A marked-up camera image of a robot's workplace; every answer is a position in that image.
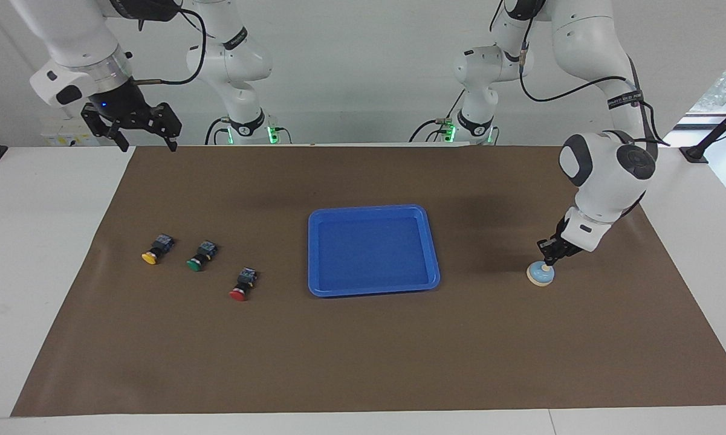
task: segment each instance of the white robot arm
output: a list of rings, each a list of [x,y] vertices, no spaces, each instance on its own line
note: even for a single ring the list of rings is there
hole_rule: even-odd
[[[105,25],[106,16],[169,21],[180,11],[173,0],[11,0],[51,60],[30,79],[52,107],[87,98],[81,116],[92,133],[126,151],[122,129],[142,129],[164,138],[172,151],[183,126],[166,103],[150,107],[131,77],[123,52]]]
[[[211,41],[207,45],[199,78],[219,94],[228,111],[227,123],[238,145],[274,141],[270,117],[247,82],[271,75],[271,55],[249,36],[235,0],[194,0],[203,17]],[[196,69],[198,48],[188,53],[188,67]]]
[[[523,88],[526,38],[536,18],[551,22],[559,67],[602,89],[614,125],[573,135],[562,148],[559,164],[578,193],[556,233],[537,243],[544,261],[531,265],[528,276],[547,285],[553,264],[594,251],[612,224],[641,200],[655,173],[658,140],[647,121],[634,64],[618,41],[611,0],[504,0],[504,11],[493,23],[495,45],[469,50],[458,61],[455,72],[468,94],[456,115],[458,140],[482,141],[490,133],[498,102],[491,83],[518,79]],[[527,94],[539,102],[551,100]]]

